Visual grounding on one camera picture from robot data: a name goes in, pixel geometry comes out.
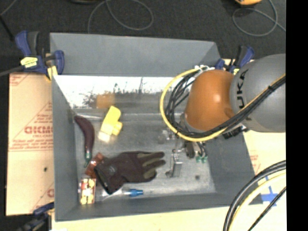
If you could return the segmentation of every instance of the black carpet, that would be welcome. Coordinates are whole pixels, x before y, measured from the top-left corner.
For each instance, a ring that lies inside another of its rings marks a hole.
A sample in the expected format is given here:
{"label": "black carpet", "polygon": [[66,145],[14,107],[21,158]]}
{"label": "black carpet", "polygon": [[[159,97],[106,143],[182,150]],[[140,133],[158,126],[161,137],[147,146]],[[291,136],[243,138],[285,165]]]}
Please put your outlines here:
{"label": "black carpet", "polygon": [[[0,14],[13,35],[22,30],[39,31],[38,48],[49,50],[50,32],[95,33],[173,39],[214,41],[220,56],[233,58],[239,45],[251,46],[255,58],[286,52],[286,0],[263,0],[254,6],[268,17],[248,9],[240,9],[232,0],[108,0],[118,23],[106,3],[75,4],[69,0],[0,0]],[[0,71],[19,64],[21,52],[0,24]],[[8,79],[0,77],[0,227],[14,230],[31,217],[4,217],[7,155]]]}

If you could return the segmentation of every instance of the clamp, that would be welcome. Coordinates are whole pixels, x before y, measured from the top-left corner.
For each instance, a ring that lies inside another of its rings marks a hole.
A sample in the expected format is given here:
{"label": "clamp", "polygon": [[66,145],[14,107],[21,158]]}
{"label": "clamp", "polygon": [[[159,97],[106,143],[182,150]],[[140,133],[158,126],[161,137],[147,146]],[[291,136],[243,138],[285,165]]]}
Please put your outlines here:
{"label": "clamp", "polygon": [[[36,46],[39,32],[21,31],[15,36],[15,43],[24,55],[21,65],[24,72],[39,72],[51,78],[51,70],[61,74],[64,69],[64,52],[57,50],[51,56],[38,55]],[[54,61],[54,66],[47,66],[47,61]]]}
{"label": "clamp", "polygon": [[228,72],[236,74],[240,68],[253,59],[254,55],[255,51],[252,47],[240,45],[234,61],[231,61],[230,64],[226,66],[225,61],[220,58],[215,64],[215,69],[223,70],[225,68]]}
{"label": "clamp", "polygon": [[15,231],[38,231],[42,230],[41,227],[45,224],[48,225],[48,230],[51,230],[51,216],[47,212],[52,209],[54,209],[54,202],[34,210],[34,218],[22,227],[17,228]]}

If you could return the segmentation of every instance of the cardboard sheet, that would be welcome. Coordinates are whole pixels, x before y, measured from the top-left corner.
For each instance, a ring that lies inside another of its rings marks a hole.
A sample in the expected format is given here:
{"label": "cardboard sheet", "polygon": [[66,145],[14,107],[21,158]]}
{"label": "cardboard sheet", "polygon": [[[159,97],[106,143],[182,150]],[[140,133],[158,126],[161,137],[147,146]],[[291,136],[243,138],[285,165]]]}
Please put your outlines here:
{"label": "cardboard sheet", "polygon": [[54,199],[51,81],[14,73],[9,85],[6,215],[32,214]]}

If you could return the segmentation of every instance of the yellow cable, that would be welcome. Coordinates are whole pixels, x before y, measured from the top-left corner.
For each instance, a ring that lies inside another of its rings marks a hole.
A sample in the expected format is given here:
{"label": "yellow cable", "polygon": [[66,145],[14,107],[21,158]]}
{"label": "yellow cable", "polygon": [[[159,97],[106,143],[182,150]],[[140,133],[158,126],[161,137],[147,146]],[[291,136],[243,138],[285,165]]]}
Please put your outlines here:
{"label": "yellow cable", "polygon": [[277,175],[267,181],[265,181],[264,183],[262,183],[261,185],[259,185],[254,191],[252,191],[246,198],[245,200],[242,202],[242,204],[240,204],[238,206],[238,208],[236,209],[234,216],[231,220],[230,226],[229,226],[229,231],[231,231],[234,227],[234,223],[236,218],[239,216],[239,214],[242,212],[242,210],[250,204],[251,201],[253,201],[255,199],[255,197],[257,197],[265,188],[269,187],[271,184],[273,184],[274,182],[282,179],[286,177],[286,172]]}
{"label": "yellow cable", "polygon": [[[172,86],[173,83],[175,83],[179,78],[182,78],[183,76],[186,76],[188,74],[191,74],[193,72],[197,72],[199,70],[202,70],[202,68],[194,68],[194,69],[190,69],[190,70],[187,70],[181,74],[179,74],[178,76],[174,77],[165,87],[165,89],[163,90],[163,93],[161,95],[161,98],[160,98],[160,104],[159,104],[159,109],[160,109],[160,113],[161,113],[161,116],[165,122],[165,124],[168,126],[168,128],[173,131],[175,134],[177,134],[179,137],[181,137],[182,139],[185,139],[187,141],[192,141],[192,142],[204,142],[204,141],[207,141],[207,140],[210,140],[210,139],[213,139],[215,138],[216,136],[218,136],[219,134],[223,133],[227,128],[223,128],[222,130],[219,130],[215,133],[212,133],[208,136],[205,136],[205,137],[201,137],[201,138],[191,138],[189,136],[186,136],[182,133],[180,133],[175,127],[173,127],[170,122],[168,121],[167,117],[166,117],[166,114],[165,114],[165,111],[164,111],[164,99],[165,99],[165,96],[166,96],[166,93],[168,92],[169,88]],[[285,74],[283,74],[281,77],[279,77],[276,81],[273,81],[272,84],[276,83],[277,81],[279,81],[280,79],[282,79],[283,77],[285,76]],[[240,110],[239,112],[243,112],[254,100],[256,100],[260,95],[262,95],[265,91],[267,91],[268,88],[264,89],[259,95],[257,95],[253,100],[251,100],[247,105],[245,105],[245,107]]]}

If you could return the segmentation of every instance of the brown glove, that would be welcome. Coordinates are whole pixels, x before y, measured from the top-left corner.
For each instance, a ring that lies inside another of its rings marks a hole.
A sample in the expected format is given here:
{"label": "brown glove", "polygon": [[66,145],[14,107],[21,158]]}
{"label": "brown glove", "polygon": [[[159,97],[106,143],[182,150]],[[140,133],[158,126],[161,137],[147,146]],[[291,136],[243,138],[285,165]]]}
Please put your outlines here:
{"label": "brown glove", "polygon": [[163,152],[124,152],[113,158],[104,157],[94,172],[98,182],[109,194],[120,189],[124,183],[148,182],[155,178],[156,169],[166,162]]}

